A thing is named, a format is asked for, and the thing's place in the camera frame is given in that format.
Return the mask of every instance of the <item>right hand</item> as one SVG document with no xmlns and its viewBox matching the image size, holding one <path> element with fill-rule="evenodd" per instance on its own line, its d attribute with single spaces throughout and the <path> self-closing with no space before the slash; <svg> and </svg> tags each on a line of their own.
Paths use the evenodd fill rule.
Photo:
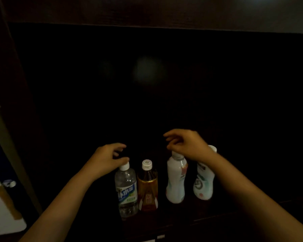
<svg viewBox="0 0 303 242">
<path fill-rule="evenodd" d="M 208 162 L 215 153 L 196 131 L 173 129 L 164 134 L 169 142 L 167 149 L 182 154 L 189 159 Z"/>
</svg>

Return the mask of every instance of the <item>amber liquid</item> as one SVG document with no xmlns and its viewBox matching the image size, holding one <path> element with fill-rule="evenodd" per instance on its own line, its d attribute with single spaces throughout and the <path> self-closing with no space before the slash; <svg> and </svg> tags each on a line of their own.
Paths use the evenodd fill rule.
<svg viewBox="0 0 303 242">
<path fill-rule="evenodd" d="M 138 205 L 141 211 L 155 211 L 158 208 L 157 171 L 141 170 L 137 175 Z"/>
</svg>

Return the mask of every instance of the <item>blue and white label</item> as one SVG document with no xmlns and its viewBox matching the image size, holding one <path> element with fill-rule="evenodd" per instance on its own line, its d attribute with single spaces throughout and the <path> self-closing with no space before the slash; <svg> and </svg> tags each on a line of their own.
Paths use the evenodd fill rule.
<svg viewBox="0 0 303 242">
<path fill-rule="evenodd" d="M 119 204 L 127 204 L 137 201 L 137 182 L 131 186 L 116 188 L 118 193 Z"/>
</svg>

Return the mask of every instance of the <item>clear liquid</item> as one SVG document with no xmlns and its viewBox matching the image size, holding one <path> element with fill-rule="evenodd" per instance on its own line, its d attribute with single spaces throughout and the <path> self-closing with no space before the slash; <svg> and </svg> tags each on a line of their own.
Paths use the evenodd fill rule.
<svg viewBox="0 0 303 242">
<path fill-rule="evenodd" d="M 116 188 L 128 187 L 137 182 L 136 173 L 132 168 L 126 171 L 118 170 L 115 175 Z M 119 212 L 122 218 L 130 217 L 138 212 L 137 200 L 127 204 L 119 204 Z"/>
</svg>

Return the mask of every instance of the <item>plastic bottle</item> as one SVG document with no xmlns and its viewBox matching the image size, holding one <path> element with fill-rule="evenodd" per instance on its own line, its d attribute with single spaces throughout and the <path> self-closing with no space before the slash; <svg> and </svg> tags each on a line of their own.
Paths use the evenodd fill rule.
<svg viewBox="0 0 303 242">
<path fill-rule="evenodd" d="M 138 172 L 138 204 L 141 211 L 155 211 L 158 208 L 158 174 L 151 160 L 142 162 Z"/>
<path fill-rule="evenodd" d="M 184 156 L 172 151 L 172 156 L 167 161 L 168 185 L 166 187 L 166 197 L 174 204 L 181 203 L 184 199 L 184 180 L 187 166 Z"/>
<path fill-rule="evenodd" d="M 138 212 L 136 173 L 129 168 L 129 162 L 119 167 L 114 177 L 119 200 L 119 212 L 122 218 Z"/>
<path fill-rule="evenodd" d="M 216 152 L 216 147 L 209 145 L 209 147 Z M 213 179 L 214 173 L 205 164 L 197 163 L 197 175 L 193 185 L 194 194 L 203 200 L 208 200 L 213 194 Z"/>
</svg>

